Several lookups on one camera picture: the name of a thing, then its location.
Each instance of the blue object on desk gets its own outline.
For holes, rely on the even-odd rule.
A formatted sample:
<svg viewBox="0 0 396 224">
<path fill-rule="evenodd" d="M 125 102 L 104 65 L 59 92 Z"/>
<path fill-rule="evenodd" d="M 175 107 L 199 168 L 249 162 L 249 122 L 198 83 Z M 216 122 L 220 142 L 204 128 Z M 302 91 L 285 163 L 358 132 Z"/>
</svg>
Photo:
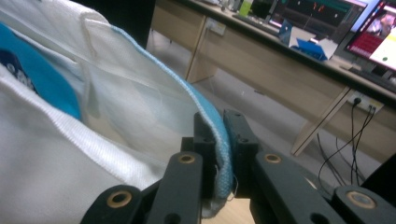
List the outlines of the blue object on desk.
<svg viewBox="0 0 396 224">
<path fill-rule="evenodd" d="M 300 52 L 307 54 L 315 59 L 320 61 L 326 61 L 328 58 L 326 57 L 323 48 L 315 43 L 308 42 L 302 39 L 297 38 L 298 46 L 292 46 L 293 49 L 297 49 Z"/>
</svg>

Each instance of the desk leg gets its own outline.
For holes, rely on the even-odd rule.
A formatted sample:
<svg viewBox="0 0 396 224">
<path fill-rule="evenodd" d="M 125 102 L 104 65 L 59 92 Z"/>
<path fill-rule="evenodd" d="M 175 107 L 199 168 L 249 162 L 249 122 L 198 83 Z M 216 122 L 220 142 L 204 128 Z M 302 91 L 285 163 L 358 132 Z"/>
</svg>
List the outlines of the desk leg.
<svg viewBox="0 0 396 224">
<path fill-rule="evenodd" d="M 151 28 L 191 52 L 185 78 L 205 29 L 206 16 L 172 0 L 157 0 Z"/>
<path fill-rule="evenodd" d="M 197 39 L 197 45 L 195 50 L 192 52 L 189 67 L 187 70 L 186 79 L 190 83 L 194 83 L 203 80 L 208 77 L 213 77 L 218 67 L 215 66 L 210 60 L 207 59 L 206 55 L 208 53 L 208 46 L 205 44 L 207 41 L 210 30 L 206 28 L 206 20 L 203 21 L 202 30 L 200 32 L 199 38 Z"/>
<path fill-rule="evenodd" d="M 343 91 L 334 99 L 328 109 L 316 121 L 308 120 L 294 141 L 291 153 L 294 156 L 300 155 L 305 147 L 314 139 L 319 130 L 335 115 L 341 106 L 349 99 L 353 91 L 345 87 Z"/>
</svg>

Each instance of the blue fabric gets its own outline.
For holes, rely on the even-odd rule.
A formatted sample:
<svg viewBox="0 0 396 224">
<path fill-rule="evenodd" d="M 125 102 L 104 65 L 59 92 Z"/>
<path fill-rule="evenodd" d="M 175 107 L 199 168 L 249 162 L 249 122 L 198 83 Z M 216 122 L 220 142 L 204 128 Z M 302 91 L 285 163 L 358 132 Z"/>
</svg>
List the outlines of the blue fabric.
<svg viewBox="0 0 396 224">
<path fill-rule="evenodd" d="M 80 119 L 77 97 L 68 82 L 35 49 L 0 23 L 0 56 L 4 66 L 54 107 Z"/>
<path fill-rule="evenodd" d="M 175 74 L 172 70 L 166 67 L 163 63 L 158 61 L 155 57 L 150 55 L 142 49 L 137 43 L 123 30 L 113 26 L 113 30 L 123 35 L 128 39 L 139 53 L 144 55 L 148 60 L 153 61 L 170 77 L 172 77 L 180 86 L 189 93 L 191 99 L 197 104 L 198 109 L 204 119 L 209 125 L 216 138 L 216 156 L 219 165 L 219 173 L 215 183 L 215 197 L 225 200 L 230 195 L 233 186 L 233 168 L 231 161 L 230 141 L 225 129 L 222 118 L 218 110 L 209 103 L 206 98 L 198 92 L 190 83 Z"/>
</svg>

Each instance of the floor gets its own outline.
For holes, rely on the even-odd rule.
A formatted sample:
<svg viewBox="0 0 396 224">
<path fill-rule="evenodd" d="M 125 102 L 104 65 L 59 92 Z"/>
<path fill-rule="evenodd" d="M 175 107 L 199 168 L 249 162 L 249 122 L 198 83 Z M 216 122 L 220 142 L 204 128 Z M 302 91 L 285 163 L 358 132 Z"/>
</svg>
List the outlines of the floor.
<svg viewBox="0 0 396 224">
<path fill-rule="evenodd" d="M 188 50 L 155 31 L 150 33 L 147 50 L 178 75 L 184 77 L 191 56 Z M 322 166 L 320 178 L 325 188 L 331 189 L 340 185 L 328 165 L 323 165 L 324 159 L 320 153 L 318 139 L 313 140 L 300 156 L 290 155 L 294 139 L 305 123 L 304 118 L 222 70 L 219 70 L 213 77 L 194 83 L 193 86 L 211 101 L 219 112 L 227 108 L 243 113 L 262 145 L 282 153 L 299 164 L 304 175 L 309 176 L 317 187 L 318 173 Z M 339 147 L 345 144 L 344 141 L 336 140 L 335 136 L 325 131 L 320 131 L 318 136 L 320 145 L 327 156 L 336 152 L 336 143 Z M 350 167 L 345 161 L 352 161 L 351 146 L 345 147 L 331 159 L 332 165 L 343 177 L 346 184 L 350 184 Z M 359 151 L 357 161 L 362 175 L 366 177 L 380 165 L 377 161 Z M 230 209 L 233 209 L 234 206 L 238 210 L 238 216 L 239 211 L 247 211 L 247 214 L 249 214 L 248 201 L 236 200 L 236 202 L 230 203 Z M 223 210 L 219 217 L 222 216 L 223 212 L 226 212 L 223 217 L 230 218 L 229 213 L 225 211 L 226 209 Z M 231 218 L 223 219 L 224 222 L 209 219 L 204 220 L 203 223 L 254 223 L 251 217 L 247 218 L 249 220 L 245 219 L 244 222 Z"/>
</svg>

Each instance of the bolt hole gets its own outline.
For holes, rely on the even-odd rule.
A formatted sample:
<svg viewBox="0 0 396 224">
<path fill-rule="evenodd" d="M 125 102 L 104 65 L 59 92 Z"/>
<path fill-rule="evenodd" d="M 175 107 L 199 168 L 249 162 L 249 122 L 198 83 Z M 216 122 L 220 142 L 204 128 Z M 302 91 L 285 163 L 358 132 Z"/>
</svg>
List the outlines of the bolt hole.
<svg viewBox="0 0 396 224">
<path fill-rule="evenodd" d="M 195 158 L 191 155 L 182 155 L 178 158 L 181 163 L 192 163 L 195 161 Z"/>
<path fill-rule="evenodd" d="M 282 159 L 280 159 L 279 156 L 277 156 L 276 154 L 267 154 L 265 155 L 265 160 L 271 163 L 279 163 L 282 161 Z"/>
<path fill-rule="evenodd" d="M 325 216 L 314 213 L 311 215 L 311 221 L 313 221 L 315 224 L 329 224 L 329 219 L 327 219 Z"/>
<path fill-rule="evenodd" d="M 112 208 L 120 208 L 132 200 L 132 194 L 126 190 L 120 190 L 112 193 L 107 198 L 107 205 Z"/>
<path fill-rule="evenodd" d="M 179 224 L 181 221 L 181 218 L 178 214 L 171 213 L 166 215 L 164 224 Z"/>
<path fill-rule="evenodd" d="M 126 197 L 127 197 L 126 194 L 119 194 L 119 195 L 116 195 L 116 196 L 114 196 L 114 198 L 113 198 L 113 202 L 114 202 L 114 203 L 120 203 L 120 202 L 124 201 L 124 200 L 126 199 Z"/>
<path fill-rule="evenodd" d="M 355 205 L 365 208 L 365 209 L 374 209 L 376 208 L 375 201 L 370 198 L 368 195 L 357 191 L 349 191 L 346 194 L 346 197 Z"/>
</svg>

